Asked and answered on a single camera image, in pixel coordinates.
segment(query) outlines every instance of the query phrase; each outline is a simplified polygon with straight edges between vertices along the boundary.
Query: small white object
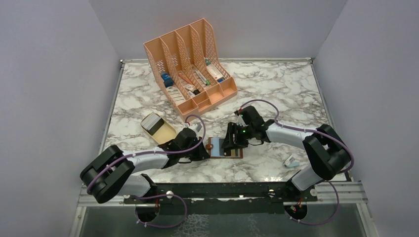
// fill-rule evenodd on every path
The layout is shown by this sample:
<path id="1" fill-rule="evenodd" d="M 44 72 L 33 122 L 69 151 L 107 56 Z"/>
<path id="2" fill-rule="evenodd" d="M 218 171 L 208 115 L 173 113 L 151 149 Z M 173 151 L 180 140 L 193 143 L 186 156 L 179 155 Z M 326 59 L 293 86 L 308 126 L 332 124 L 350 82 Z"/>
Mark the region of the small white object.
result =
<path id="1" fill-rule="evenodd" d="M 290 155 L 290 157 L 288 157 L 284 162 L 284 166 L 288 168 L 296 167 L 299 165 L 300 165 L 300 162 L 298 162 L 292 155 Z"/>
<path id="2" fill-rule="evenodd" d="M 315 190 L 315 189 L 311 189 L 311 190 L 310 190 L 310 194 L 311 194 L 313 197 L 317 196 L 317 190 Z"/>
<path id="3" fill-rule="evenodd" d="M 167 195 L 173 195 L 173 192 L 172 191 L 168 191 L 167 193 L 166 193 Z"/>

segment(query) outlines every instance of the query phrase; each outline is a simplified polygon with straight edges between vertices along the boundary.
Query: black metal bar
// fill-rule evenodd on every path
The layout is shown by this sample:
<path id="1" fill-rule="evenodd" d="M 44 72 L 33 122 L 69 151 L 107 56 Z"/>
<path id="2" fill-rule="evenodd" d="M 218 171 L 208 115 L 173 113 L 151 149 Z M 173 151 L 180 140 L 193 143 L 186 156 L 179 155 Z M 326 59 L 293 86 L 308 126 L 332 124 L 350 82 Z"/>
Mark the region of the black metal bar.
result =
<path id="1" fill-rule="evenodd" d="M 158 194 L 172 191 L 182 198 L 238 198 L 241 195 L 253 198 L 268 198 L 270 202 L 317 201 L 317 197 L 310 194 L 310 189 L 302 192 L 298 197 L 286 197 L 285 182 L 251 182 L 251 183 L 156 183 Z M 126 198 L 125 204 L 141 204 L 141 200 Z"/>

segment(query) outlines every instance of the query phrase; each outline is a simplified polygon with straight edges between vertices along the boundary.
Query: wire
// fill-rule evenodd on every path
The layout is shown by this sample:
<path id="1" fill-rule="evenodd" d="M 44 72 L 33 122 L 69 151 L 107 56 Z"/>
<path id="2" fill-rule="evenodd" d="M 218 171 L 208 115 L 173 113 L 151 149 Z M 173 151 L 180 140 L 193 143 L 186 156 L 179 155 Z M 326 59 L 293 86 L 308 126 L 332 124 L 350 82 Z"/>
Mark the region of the wire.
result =
<path id="1" fill-rule="evenodd" d="M 319 223 L 312 223 L 312 222 L 305 222 L 305 221 L 297 220 L 297 219 L 291 217 L 287 212 L 285 212 L 290 217 L 291 220 L 293 220 L 295 222 L 298 222 L 300 224 L 305 224 L 305 225 L 309 225 L 309 226 L 320 226 L 320 225 L 324 225 L 324 224 L 329 223 L 330 221 L 332 221 L 336 217 L 336 214 L 340 210 L 339 195 L 337 194 L 336 187 L 330 181 L 327 181 L 327 182 L 332 186 L 332 188 L 333 188 L 333 190 L 335 191 L 335 194 L 336 194 L 337 207 L 336 207 L 336 211 L 333 213 L 333 215 L 325 221 L 322 221 L 322 222 L 319 222 Z"/>
<path id="2" fill-rule="evenodd" d="M 204 128 L 204 132 L 202 134 L 202 139 L 193 147 L 188 148 L 186 150 L 183 151 L 175 151 L 175 152 L 169 152 L 169 151 L 143 151 L 143 152 L 138 152 L 138 153 L 134 153 L 134 154 L 128 154 L 125 156 L 122 156 L 118 159 L 116 159 L 114 162 L 110 163 L 107 167 L 105 167 L 102 171 L 100 171 L 95 178 L 93 178 L 93 180 L 89 183 L 89 185 L 87 186 L 87 194 L 91 194 L 91 188 L 93 187 L 93 185 L 96 183 L 96 181 L 106 172 L 108 171 L 111 167 L 115 166 L 118 162 L 120 162 L 121 160 L 124 160 L 126 158 L 129 157 L 134 157 L 134 156 L 141 156 L 141 155 L 147 155 L 147 154 L 164 154 L 164 155 L 171 155 L 171 154 L 180 154 L 180 153 L 186 153 L 186 152 L 190 152 L 191 150 L 197 148 L 199 145 L 201 145 L 202 141 L 204 140 L 205 137 L 205 133 L 207 131 L 207 129 L 205 128 L 205 124 L 204 121 L 202 120 L 201 117 L 199 117 L 198 115 L 188 115 L 185 118 L 185 121 L 188 120 L 189 117 L 196 117 L 197 119 L 199 119 L 202 123 L 202 127 Z"/>
<path id="3" fill-rule="evenodd" d="M 243 108 L 243 106 L 247 105 L 248 103 L 251 103 L 251 102 L 254 102 L 254 101 L 265 102 L 265 103 L 267 103 L 267 104 L 271 105 L 272 107 L 274 107 L 274 109 L 276 110 L 276 116 L 275 116 L 275 118 L 274 118 L 274 122 L 275 122 L 275 124 L 277 124 L 278 126 L 281 126 L 281 127 L 284 127 L 284 128 L 288 128 L 288 129 L 291 129 L 291 130 L 295 130 L 295 131 L 299 131 L 299 132 L 312 132 L 312 133 L 317 133 L 317 134 L 319 134 L 319 135 L 321 135 L 321 136 L 324 136 L 324 137 L 326 137 L 326 138 L 329 138 L 330 140 L 332 140 L 332 141 L 334 141 L 334 142 L 338 143 L 339 145 L 341 145 L 341 146 L 345 149 L 345 151 L 346 151 L 346 152 L 348 152 L 349 157 L 351 158 L 351 164 L 350 164 L 350 165 L 349 165 L 346 169 L 341 170 L 341 171 L 339 172 L 339 174 L 340 174 L 340 173 L 345 173 L 345 172 L 349 171 L 349 170 L 353 167 L 353 165 L 354 165 L 354 157 L 353 157 L 353 153 L 350 151 L 350 149 L 349 149 L 349 148 L 348 148 L 348 147 L 347 147 L 347 146 L 346 146 L 343 142 L 339 141 L 338 139 L 336 139 L 336 138 L 334 138 L 334 137 L 332 137 L 332 136 L 329 136 L 329 135 L 327 135 L 327 134 L 325 134 L 325 133 L 323 133 L 323 132 L 320 132 L 320 131 L 317 131 L 317 130 L 314 130 L 314 129 L 303 129 L 303 128 L 293 127 L 293 126 L 289 126 L 289 125 L 285 125 L 285 124 L 279 123 L 279 122 L 278 122 L 279 110 L 278 110 L 278 108 L 277 108 L 274 104 L 272 104 L 271 102 L 269 102 L 269 101 L 267 101 L 267 100 L 262 100 L 262 99 L 253 99 L 253 100 L 249 100 L 248 102 L 246 102 L 246 103 L 242 104 L 242 105 L 240 106 L 240 109 L 242 109 L 242 108 Z M 334 185 L 333 185 L 330 181 L 327 181 L 327 182 L 328 182 L 328 183 L 329 183 L 329 184 L 333 187 L 333 189 L 334 189 L 334 191 L 335 191 L 335 193 L 336 193 L 337 208 L 336 208 L 336 211 L 333 213 L 333 215 L 332 215 L 329 219 L 327 219 L 326 221 L 323 221 L 323 222 L 320 222 L 320 223 L 310 223 L 310 222 L 304 222 L 304 221 L 297 220 L 297 219 L 295 219 L 295 218 L 293 218 L 293 217 L 291 217 L 291 216 L 290 216 L 290 218 L 291 218 L 292 220 L 297 221 L 297 222 L 302 223 L 302 224 L 305 224 L 305 225 L 310 225 L 310 226 L 319 226 L 319 225 L 326 224 L 326 223 L 328 223 L 328 222 L 332 221 L 332 220 L 335 218 L 336 214 L 339 212 L 339 209 L 340 209 L 340 205 L 339 205 L 339 194 L 337 193 L 337 190 L 336 190 L 335 186 L 334 186 Z"/>
<path id="4" fill-rule="evenodd" d="M 241 109 L 243 106 L 247 105 L 248 103 L 250 103 L 250 102 L 254 102 L 254 101 L 261 101 L 261 102 L 265 102 L 265 103 L 267 103 L 267 104 L 271 105 L 272 107 L 274 107 L 274 109 L 276 110 L 276 116 L 275 116 L 275 118 L 274 118 L 274 122 L 275 122 L 278 126 L 281 126 L 281 127 L 284 127 L 284 128 L 288 128 L 288 129 L 291 129 L 291 130 L 295 130 L 295 131 L 299 131 L 299 132 L 312 132 L 312 133 L 317 133 L 317 134 L 319 134 L 319 135 L 321 135 L 321 136 L 324 136 L 324 137 L 326 137 L 326 138 L 329 138 L 330 140 L 332 140 L 332 141 L 334 141 L 334 142 L 338 143 L 339 145 L 341 145 L 341 146 L 343 147 L 343 149 L 345 149 L 345 151 L 346 151 L 346 152 L 348 152 L 349 157 L 351 158 L 351 164 L 350 164 L 350 165 L 349 165 L 346 169 L 344 169 L 344 170 L 340 171 L 340 172 L 339 172 L 339 174 L 340 174 L 340 173 L 345 173 L 345 172 L 349 171 L 349 170 L 353 167 L 353 165 L 354 165 L 354 157 L 353 157 L 353 154 L 352 154 L 352 152 L 350 151 L 350 149 L 349 149 L 349 148 L 348 148 L 348 147 L 347 147 L 347 146 L 346 146 L 343 142 L 339 141 L 338 139 L 336 139 L 336 138 L 334 138 L 334 137 L 332 137 L 332 136 L 330 136 L 330 135 L 327 135 L 327 134 L 325 134 L 325 133 L 323 133 L 323 132 L 320 132 L 320 131 L 317 131 L 317 130 L 314 130 L 314 129 L 303 129 L 303 128 L 293 127 L 293 126 L 289 126 L 289 125 L 285 125 L 285 124 L 281 124 L 281 123 L 279 123 L 279 122 L 278 122 L 279 110 L 278 110 L 278 108 L 277 108 L 274 104 L 272 104 L 271 102 L 269 102 L 269 101 L 267 101 L 267 100 L 262 100 L 262 99 L 249 100 L 248 102 L 246 102 L 246 103 L 242 104 L 242 105 L 240 106 L 240 109 Z"/>
<path id="5" fill-rule="evenodd" d="M 173 227 L 176 227 L 176 226 L 182 224 L 186 220 L 186 217 L 188 216 L 188 206 L 186 205 L 185 200 L 183 198 L 181 198 L 180 196 L 178 196 L 176 194 L 160 194 L 160 195 L 155 195 L 155 196 L 150 196 L 150 197 L 136 197 L 136 198 L 140 199 L 140 200 L 147 200 L 147 199 L 161 198 L 161 197 L 168 197 L 168 196 L 173 196 L 173 197 L 178 198 L 179 200 L 182 201 L 183 206 L 185 207 L 185 214 L 183 215 L 182 220 L 180 220 L 178 223 L 176 223 L 174 225 L 170 225 L 170 226 L 160 226 L 160 225 L 155 225 L 155 224 L 149 224 L 148 222 L 141 221 L 140 218 L 138 217 L 138 211 L 135 210 L 135 216 L 137 217 L 137 220 L 138 220 L 137 224 L 141 223 L 145 227 L 152 226 L 152 227 L 161 228 L 161 229 L 170 229 L 170 228 L 173 228 Z"/>

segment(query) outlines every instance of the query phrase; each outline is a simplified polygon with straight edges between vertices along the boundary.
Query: marble tabletop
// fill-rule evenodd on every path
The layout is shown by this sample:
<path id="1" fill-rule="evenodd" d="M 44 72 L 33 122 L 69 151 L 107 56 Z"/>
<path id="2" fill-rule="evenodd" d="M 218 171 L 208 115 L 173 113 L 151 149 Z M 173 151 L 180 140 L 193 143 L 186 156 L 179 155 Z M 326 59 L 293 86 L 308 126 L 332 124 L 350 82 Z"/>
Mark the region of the marble tabletop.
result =
<path id="1" fill-rule="evenodd" d="M 224 137 L 227 123 L 236 121 L 233 112 L 250 99 L 265 99 L 275 104 L 281 112 L 279 120 L 285 124 L 317 127 L 328 123 L 308 62 L 225 61 L 221 64 L 233 76 L 239 91 L 237 96 L 202 116 L 207 136 Z M 265 120 L 274 117 L 269 105 L 261 102 L 253 105 Z M 148 62 L 125 64 L 105 147 L 115 144 L 129 153 L 157 146 L 140 125 L 151 112 L 159 114 L 178 132 L 182 130 L 183 122 L 157 86 Z M 300 166 L 283 167 L 290 155 Z M 302 149 L 265 143 L 245 148 L 243 159 L 207 159 L 142 173 L 156 183 L 287 181 L 308 164 Z M 340 174 L 334 180 L 345 181 L 346 177 Z"/>

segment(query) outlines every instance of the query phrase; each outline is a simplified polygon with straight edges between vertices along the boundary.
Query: screw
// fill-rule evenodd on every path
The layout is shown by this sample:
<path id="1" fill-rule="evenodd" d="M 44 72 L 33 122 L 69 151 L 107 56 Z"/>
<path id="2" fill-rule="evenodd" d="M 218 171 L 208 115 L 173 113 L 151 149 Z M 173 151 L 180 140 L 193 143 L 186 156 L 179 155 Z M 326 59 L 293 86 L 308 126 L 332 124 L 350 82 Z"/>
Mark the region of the screw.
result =
<path id="1" fill-rule="evenodd" d="M 173 195 L 173 192 L 172 191 L 167 191 L 167 193 L 166 193 L 167 195 Z"/>

